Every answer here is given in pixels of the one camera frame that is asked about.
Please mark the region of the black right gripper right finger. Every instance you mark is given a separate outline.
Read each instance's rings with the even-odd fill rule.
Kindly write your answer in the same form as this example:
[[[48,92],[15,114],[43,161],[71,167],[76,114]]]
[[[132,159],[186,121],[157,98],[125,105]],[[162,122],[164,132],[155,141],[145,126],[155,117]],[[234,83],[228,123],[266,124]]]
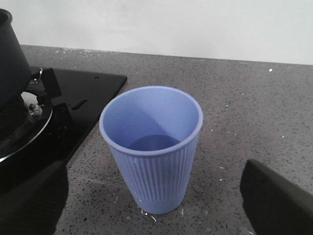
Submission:
[[[258,235],[311,235],[313,196],[249,159],[240,181],[244,211]]]

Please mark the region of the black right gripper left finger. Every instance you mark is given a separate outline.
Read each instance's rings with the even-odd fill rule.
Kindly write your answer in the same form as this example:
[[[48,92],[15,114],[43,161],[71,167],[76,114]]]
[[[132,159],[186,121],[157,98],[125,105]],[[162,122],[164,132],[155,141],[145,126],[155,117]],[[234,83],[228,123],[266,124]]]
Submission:
[[[67,167],[56,161],[0,197],[0,233],[54,234],[67,196]]]

